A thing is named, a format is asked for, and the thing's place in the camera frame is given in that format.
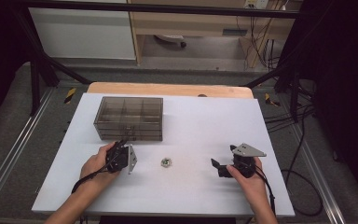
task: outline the small metal nut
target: small metal nut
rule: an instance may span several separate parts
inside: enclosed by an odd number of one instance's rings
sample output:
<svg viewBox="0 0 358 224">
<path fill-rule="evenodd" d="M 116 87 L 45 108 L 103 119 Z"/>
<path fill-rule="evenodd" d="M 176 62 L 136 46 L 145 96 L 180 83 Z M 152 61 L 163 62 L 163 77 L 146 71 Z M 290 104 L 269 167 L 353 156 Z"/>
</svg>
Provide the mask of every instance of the small metal nut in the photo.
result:
<svg viewBox="0 0 358 224">
<path fill-rule="evenodd" d="M 171 164 L 172 164 L 172 161 L 171 161 L 170 158 L 164 158 L 164 159 L 162 159 L 162 161 L 161 161 L 161 166 L 163 166 L 163 167 L 165 167 L 165 168 L 171 166 Z"/>
</svg>

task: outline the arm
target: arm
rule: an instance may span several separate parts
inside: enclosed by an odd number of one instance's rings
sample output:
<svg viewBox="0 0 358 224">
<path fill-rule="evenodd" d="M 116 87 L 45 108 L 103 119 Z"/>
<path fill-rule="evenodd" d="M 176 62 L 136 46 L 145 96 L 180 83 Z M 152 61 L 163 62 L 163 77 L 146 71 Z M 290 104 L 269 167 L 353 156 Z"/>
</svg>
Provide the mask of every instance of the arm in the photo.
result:
<svg viewBox="0 0 358 224">
<path fill-rule="evenodd" d="M 255 157 L 255 165 L 262 169 L 261 161 L 257 157 Z M 245 194 L 245 198 L 248 200 L 252 210 L 255 213 L 257 223 L 278 223 L 274 213 L 269 206 L 264 180 L 258 175 L 245 178 L 235 167 L 231 165 L 228 165 L 227 169 L 241 185 L 241 188 Z"/>
<path fill-rule="evenodd" d="M 100 147 L 97 155 L 93 155 L 83 165 L 80 178 L 89 175 L 105 165 L 106 152 L 114 143 Z M 84 210 L 109 186 L 119 175 L 119 172 L 97 174 L 94 178 L 84 182 L 77 191 L 69 196 L 65 203 L 53 213 L 45 222 L 49 223 L 75 223 Z"/>
</svg>

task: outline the white table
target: white table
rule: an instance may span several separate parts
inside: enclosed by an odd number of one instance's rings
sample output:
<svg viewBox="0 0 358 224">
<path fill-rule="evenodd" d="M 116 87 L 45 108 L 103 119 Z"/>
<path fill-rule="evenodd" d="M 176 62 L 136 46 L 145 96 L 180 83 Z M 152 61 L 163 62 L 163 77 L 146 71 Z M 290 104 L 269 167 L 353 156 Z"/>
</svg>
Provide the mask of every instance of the white table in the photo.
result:
<svg viewBox="0 0 358 224">
<path fill-rule="evenodd" d="M 101 99 L 128 94 L 85 93 L 32 210 L 52 213 L 69 196 L 83 163 L 107 144 L 93 121 Z M 261 158 L 278 217 L 294 216 L 257 100 L 151 95 L 164 98 L 163 141 L 132 142 L 138 163 L 86 210 L 90 215 L 241 217 L 253 212 L 233 178 L 221 178 L 211 158 L 232 163 L 229 145 L 242 142 Z M 160 166 L 163 158 L 172 166 Z"/>
</svg>

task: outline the plastic storage box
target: plastic storage box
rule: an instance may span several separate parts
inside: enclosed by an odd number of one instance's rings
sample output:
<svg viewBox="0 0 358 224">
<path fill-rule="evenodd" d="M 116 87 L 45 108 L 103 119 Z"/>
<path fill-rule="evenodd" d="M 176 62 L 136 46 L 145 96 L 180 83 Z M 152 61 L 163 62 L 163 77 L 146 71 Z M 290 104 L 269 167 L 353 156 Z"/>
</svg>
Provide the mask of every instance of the plastic storage box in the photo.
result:
<svg viewBox="0 0 358 224">
<path fill-rule="evenodd" d="M 162 141 L 162 98 L 103 97 L 94 126 L 102 140 Z"/>
</svg>

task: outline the electrical outlet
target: electrical outlet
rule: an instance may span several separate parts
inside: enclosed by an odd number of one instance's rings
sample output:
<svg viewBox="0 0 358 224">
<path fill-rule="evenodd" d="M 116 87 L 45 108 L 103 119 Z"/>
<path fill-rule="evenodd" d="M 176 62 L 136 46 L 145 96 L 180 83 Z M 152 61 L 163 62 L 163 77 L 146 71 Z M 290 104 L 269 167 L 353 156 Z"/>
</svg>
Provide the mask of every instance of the electrical outlet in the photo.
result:
<svg viewBox="0 0 358 224">
<path fill-rule="evenodd" d="M 249 5 L 254 5 L 255 6 L 256 4 L 257 4 L 257 0 L 246 0 L 245 5 L 243 7 L 249 7 Z"/>
<path fill-rule="evenodd" d="M 256 2 L 257 3 L 255 4 L 255 7 L 257 9 L 265 9 L 269 3 L 269 0 L 257 0 Z"/>
</svg>

